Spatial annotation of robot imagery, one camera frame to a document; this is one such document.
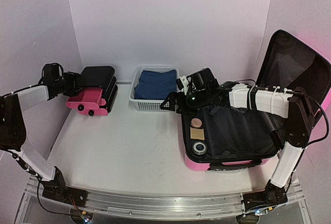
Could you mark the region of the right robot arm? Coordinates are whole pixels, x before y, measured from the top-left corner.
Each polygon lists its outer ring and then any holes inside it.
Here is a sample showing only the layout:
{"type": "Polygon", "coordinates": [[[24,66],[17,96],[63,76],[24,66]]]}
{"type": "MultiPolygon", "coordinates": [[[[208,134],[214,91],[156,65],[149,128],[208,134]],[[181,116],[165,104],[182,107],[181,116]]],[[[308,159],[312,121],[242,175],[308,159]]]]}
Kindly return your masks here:
{"type": "Polygon", "coordinates": [[[177,77],[169,72],[158,87],[161,109],[181,115],[186,165],[194,170],[241,169],[280,153],[262,191],[243,195],[247,213],[287,202],[290,180],[311,132],[324,115],[330,69],[308,68],[290,84],[219,84],[210,69],[177,77]]]}

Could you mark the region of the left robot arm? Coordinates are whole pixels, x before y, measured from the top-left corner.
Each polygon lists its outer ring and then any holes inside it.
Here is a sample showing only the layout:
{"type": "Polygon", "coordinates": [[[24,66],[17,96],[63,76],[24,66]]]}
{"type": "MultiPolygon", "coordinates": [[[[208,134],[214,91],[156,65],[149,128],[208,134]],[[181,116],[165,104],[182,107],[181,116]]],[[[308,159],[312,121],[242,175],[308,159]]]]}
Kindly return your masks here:
{"type": "Polygon", "coordinates": [[[49,101],[58,95],[76,96],[79,73],[64,72],[58,63],[45,64],[38,84],[1,96],[1,150],[27,173],[36,177],[43,186],[44,198],[58,202],[83,206],[85,190],[68,187],[61,170],[49,163],[28,139],[23,113],[32,107],[49,101]]]}

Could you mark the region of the blue item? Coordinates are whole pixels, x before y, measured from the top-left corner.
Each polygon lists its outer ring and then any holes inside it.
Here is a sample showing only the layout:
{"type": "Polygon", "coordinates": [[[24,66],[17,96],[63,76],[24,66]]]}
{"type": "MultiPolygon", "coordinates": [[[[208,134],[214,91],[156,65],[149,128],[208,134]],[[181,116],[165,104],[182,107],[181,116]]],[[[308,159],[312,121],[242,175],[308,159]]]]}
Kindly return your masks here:
{"type": "Polygon", "coordinates": [[[167,72],[143,70],[134,88],[134,99],[165,100],[169,93],[177,91],[176,79],[175,69],[167,72]]]}

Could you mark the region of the white plastic mesh basket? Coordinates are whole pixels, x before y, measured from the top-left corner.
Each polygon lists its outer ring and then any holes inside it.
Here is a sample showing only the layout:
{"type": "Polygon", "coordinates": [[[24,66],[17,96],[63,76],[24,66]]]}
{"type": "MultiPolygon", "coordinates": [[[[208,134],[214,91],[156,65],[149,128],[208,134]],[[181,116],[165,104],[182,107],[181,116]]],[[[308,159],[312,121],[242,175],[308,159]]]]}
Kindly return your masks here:
{"type": "Polygon", "coordinates": [[[156,99],[135,99],[134,98],[134,88],[139,84],[139,79],[141,73],[144,71],[154,71],[159,73],[165,73],[171,70],[176,71],[176,77],[179,77],[179,69],[173,66],[157,66],[157,65],[143,65],[138,66],[133,74],[133,79],[130,85],[130,90],[128,94],[128,100],[134,105],[138,111],[163,111],[160,108],[160,105],[163,103],[163,100],[156,99]]]}

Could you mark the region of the pink hard-shell suitcase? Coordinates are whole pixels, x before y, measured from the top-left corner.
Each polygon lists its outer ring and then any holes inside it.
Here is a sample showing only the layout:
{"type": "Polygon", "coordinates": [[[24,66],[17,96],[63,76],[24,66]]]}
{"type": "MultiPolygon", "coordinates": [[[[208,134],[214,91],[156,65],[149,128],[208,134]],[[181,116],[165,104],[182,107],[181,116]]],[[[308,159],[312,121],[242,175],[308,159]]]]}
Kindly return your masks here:
{"type": "Polygon", "coordinates": [[[330,104],[330,63],[290,33],[269,42],[254,85],[230,82],[226,104],[182,116],[185,164],[197,171],[238,170],[266,163],[286,141],[305,146],[330,104]],[[205,140],[190,138],[191,119],[202,121],[205,140]],[[207,152],[193,153],[194,142],[207,152]]]}

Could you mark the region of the black pink drawer organizer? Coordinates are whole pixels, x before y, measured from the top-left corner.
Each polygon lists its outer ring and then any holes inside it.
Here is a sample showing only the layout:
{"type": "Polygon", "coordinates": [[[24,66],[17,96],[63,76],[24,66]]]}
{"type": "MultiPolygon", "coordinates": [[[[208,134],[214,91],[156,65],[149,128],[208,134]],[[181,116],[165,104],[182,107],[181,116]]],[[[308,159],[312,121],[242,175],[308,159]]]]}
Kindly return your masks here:
{"type": "Polygon", "coordinates": [[[107,116],[117,96],[115,69],[112,66],[88,66],[78,79],[76,96],[69,97],[66,106],[82,115],[107,116]]]}

